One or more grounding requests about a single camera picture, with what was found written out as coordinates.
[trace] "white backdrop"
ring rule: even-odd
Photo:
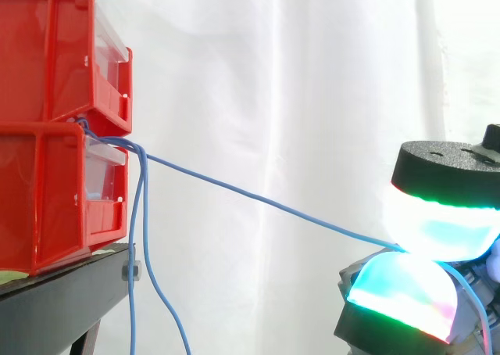
[[[399,145],[445,135],[430,0],[98,2],[134,50],[133,140],[387,238]],[[152,261],[194,354],[347,353],[338,271],[376,247],[163,167],[151,183]],[[136,299],[137,354],[182,354],[146,276]],[[124,301],[95,353],[126,354],[129,338]]]

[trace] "blue cable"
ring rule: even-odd
[[[172,304],[169,302],[169,300],[166,298],[165,294],[163,293],[163,291],[159,287],[159,284],[158,284],[158,281],[156,280],[156,276],[155,276],[155,273],[153,271],[151,260],[149,257],[149,240],[148,240],[148,238],[149,238],[148,237],[148,229],[149,229],[149,223],[148,223],[148,218],[149,218],[149,215],[148,215],[149,214],[148,179],[149,179],[149,172],[148,172],[148,159],[146,156],[146,152],[141,146],[139,146],[133,142],[130,142],[124,138],[110,137],[110,138],[100,138],[99,140],[101,142],[105,142],[105,143],[108,143],[111,145],[116,145],[116,146],[128,149],[131,152],[135,152],[137,154],[137,156],[139,157],[139,162],[141,164],[141,175],[139,177],[139,184],[137,185],[137,191],[136,191],[135,199],[134,199],[134,208],[132,209],[132,218],[131,218],[130,222],[135,221],[134,214],[137,214],[138,198],[141,194],[141,186],[144,186],[144,197],[142,199],[143,206],[144,206],[143,226],[142,227],[143,227],[143,232],[144,232],[144,234],[143,234],[143,246],[144,246],[144,258],[145,258],[146,269],[148,270],[149,279],[151,280],[151,283],[153,284],[153,287],[155,288],[156,293],[158,294],[159,298],[163,301],[163,303],[165,304],[165,306],[167,307],[169,312],[172,314],[172,317],[177,324],[180,336],[182,337],[182,342],[184,344],[186,354],[191,355],[191,348],[189,346],[188,337],[186,336],[186,332],[184,330],[182,322],[180,321],[180,318],[179,318],[177,312],[175,311],[175,309],[173,308]],[[132,276],[132,266],[131,266],[130,260],[133,260],[133,259],[129,259],[129,275],[128,275],[129,286],[133,285],[133,283],[134,283],[133,276]],[[130,304],[131,310],[134,308],[133,300],[134,300],[134,297],[129,296],[129,301],[132,302]],[[130,355],[134,355],[135,354],[135,322],[134,322],[134,324],[131,324],[130,327],[131,327],[131,331],[133,331],[133,337],[134,337],[134,341],[132,341],[132,340],[130,341]]]
[[[95,136],[94,134],[89,132],[88,129],[86,129],[86,132],[92,136]],[[168,299],[164,296],[161,288],[159,287],[158,282],[156,281],[155,275],[154,275],[153,270],[152,270],[151,261],[149,259],[149,251],[148,251],[148,161],[147,161],[147,159],[153,160],[157,163],[161,163],[162,165],[165,165],[165,166],[170,167],[174,170],[180,171],[181,173],[190,175],[194,178],[198,178],[198,179],[201,179],[203,181],[207,181],[208,183],[212,183],[214,185],[218,185],[220,187],[229,189],[229,190],[236,192],[240,195],[249,197],[250,199],[254,199],[254,200],[260,201],[262,203],[274,206],[275,208],[277,208],[279,210],[283,210],[287,213],[295,215],[296,217],[300,217],[306,221],[312,222],[314,224],[318,224],[319,226],[329,228],[330,230],[339,232],[339,233],[346,235],[348,237],[351,237],[351,238],[354,238],[357,240],[361,240],[363,242],[372,243],[372,244],[377,245],[377,246],[382,246],[384,248],[389,248],[389,249],[392,249],[396,252],[405,252],[405,250],[403,248],[401,248],[400,246],[398,246],[396,244],[393,244],[390,242],[385,242],[383,240],[379,240],[376,238],[371,238],[369,236],[356,234],[355,232],[345,230],[344,228],[340,228],[334,224],[330,224],[326,221],[322,221],[318,218],[309,216],[308,214],[305,214],[299,210],[295,210],[293,208],[290,208],[289,206],[285,206],[281,203],[278,203],[274,200],[268,199],[264,196],[256,195],[254,193],[245,191],[244,189],[241,189],[241,188],[236,187],[234,185],[230,185],[230,184],[225,183],[223,181],[218,181],[218,180],[213,179],[211,177],[208,177],[206,175],[196,173],[194,171],[177,166],[174,163],[171,163],[171,162],[162,160],[158,157],[149,155],[145,152],[145,150],[141,146],[134,144],[133,142],[130,142],[130,141],[126,140],[125,138],[101,138],[100,140],[102,142],[106,142],[109,144],[113,144],[113,145],[125,148],[131,152],[136,153],[139,156],[139,161],[141,163],[141,176],[139,178],[139,185],[137,186],[137,191],[136,191],[136,199],[137,200],[136,199],[134,200],[134,207],[136,207],[136,201],[138,202],[138,196],[141,193],[140,186],[144,185],[145,192],[144,192],[144,198],[143,198],[143,205],[144,205],[144,218],[143,218],[143,221],[144,221],[144,224],[143,224],[144,241],[143,241],[143,243],[144,243],[144,251],[145,251],[145,263],[146,263],[146,267],[148,269],[149,277],[152,281],[153,286],[155,287],[156,292],[160,296],[161,300],[165,303],[165,305],[169,309],[170,313],[172,314],[175,322],[177,323],[177,327],[179,328],[180,335],[183,339],[184,347],[186,349],[187,355],[191,355],[191,350],[190,350],[189,345],[188,345],[188,339],[186,337],[184,328],[183,328],[183,326],[180,322],[180,319],[177,316],[177,313],[175,312],[174,308],[172,307],[172,305],[170,304]],[[488,316],[486,314],[486,310],[484,309],[482,302],[479,300],[476,293],[470,287],[470,285],[466,281],[466,279],[457,270],[455,270],[453,267],[451,267],[450,265],[448,265],[446,263],[440,262],[438,264],[457,280],[457,282],[465,289],[469,298],[471,298],[472,303],[476,307],[476,309],[479,313],[479,316],[480,316],[480,320],[481,320],[481,325],[482,325],[482,329],[483,329],[483,338],[484,338],[484,352],[487,355],[493,355],[493,349],[491,346],[491,331],[490,331],[490,327],[489,327],[489,323],[488,323]]]

